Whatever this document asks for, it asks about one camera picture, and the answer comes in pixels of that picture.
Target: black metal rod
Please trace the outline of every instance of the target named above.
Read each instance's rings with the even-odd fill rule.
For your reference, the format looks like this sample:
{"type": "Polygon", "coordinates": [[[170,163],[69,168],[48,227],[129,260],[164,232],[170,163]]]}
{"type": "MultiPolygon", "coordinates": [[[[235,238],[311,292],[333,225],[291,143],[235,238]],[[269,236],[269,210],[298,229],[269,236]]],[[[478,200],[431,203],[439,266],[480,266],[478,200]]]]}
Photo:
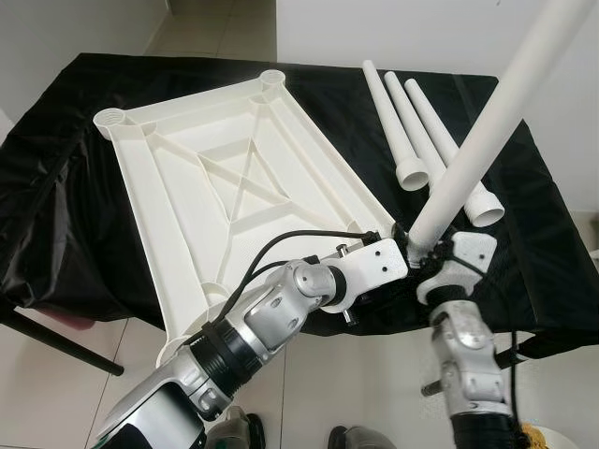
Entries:
{"type": "MultiPolygon", "coordinates": [[[[495,361],[500,369],[506,369],[510,366],[510,349],[506,349],[502,353],[495,355],[495,361]]],[[[517,359],[516,362],[522,363],[524,360],[517,359]]],[[[420,393],[425,398],[429,398],[431,396],[437,395],[443,391],[443,386],[441,385],[441,381],[435,381],[430,384],[424,385],[420,388],[420,393]]]]}
{"type": "Polygon", "coordinates": [[[115,376],[120,376],[124,373],[124,368],[116,363],[108,360],[102,355],[98,355],[93,351],[71,341],[53,330],[42,326],[40,323],[27,318],[16,311],[9,311],[2,320],[2,324],[11,329],[18,330],[24,335],[31,337],[37,341],[51,346],[54,349],[62,351],[65,354],[71,355],[78,360],[89,363],[90,365],[100,368],[115,376]]]}

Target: table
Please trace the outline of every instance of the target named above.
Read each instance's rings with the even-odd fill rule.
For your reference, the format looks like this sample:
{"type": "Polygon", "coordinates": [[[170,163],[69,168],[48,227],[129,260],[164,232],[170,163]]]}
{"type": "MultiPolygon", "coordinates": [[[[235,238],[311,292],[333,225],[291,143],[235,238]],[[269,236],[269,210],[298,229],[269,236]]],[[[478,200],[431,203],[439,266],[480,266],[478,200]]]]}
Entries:
{"type": "MultiPolygon", "coordinates": [[[[0,149],[1,299],[108,321],[137,316],[161,326],[152,278],[110,143],[95,130],[101,109],[131,109],[255,78],[267,68],[405,229],[427,189],[404,192],[362,72],[210,58],[82,54],[15,125],[0,149]]],[[[491,77],[396,72],[416,78],[460,144],[489,98],[491,77]]],[[[541,358],[599,342],[599,276],[533,138],[522,123],[488,176],[504,219],[483,229],[498,240],[489,276],[511,301],[517,329],[534,338],[519,353],[541,358]]],[[[459,215],[453,224],[473,230],[459,215]]],[[[313,313],[304,332],[389,334],[427,325],[411,280],[381,287],[354,307],[358,325],[313,313]]],[[[481,282],[473,299],[494,331],[504,304],[481,282]]]]}

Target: white plastic table frame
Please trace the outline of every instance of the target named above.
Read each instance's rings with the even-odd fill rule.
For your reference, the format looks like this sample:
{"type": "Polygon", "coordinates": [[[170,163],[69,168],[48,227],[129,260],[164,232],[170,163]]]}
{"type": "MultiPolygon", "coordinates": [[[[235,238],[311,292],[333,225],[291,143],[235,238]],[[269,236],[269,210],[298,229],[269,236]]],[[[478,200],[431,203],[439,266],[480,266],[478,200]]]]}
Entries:
{"type": "MultiPolygon", "coordinates": [[[[104,109],[94,123],[114,146],[160,302],[167,343],[156,365],[220,311],[279,234],[391,235],[394,220],[285,88],[283,72],[142,108],[104,109]]],[[[355,242],[285,240],[263,264],[323,257],[340,243],[355,242]]]]}

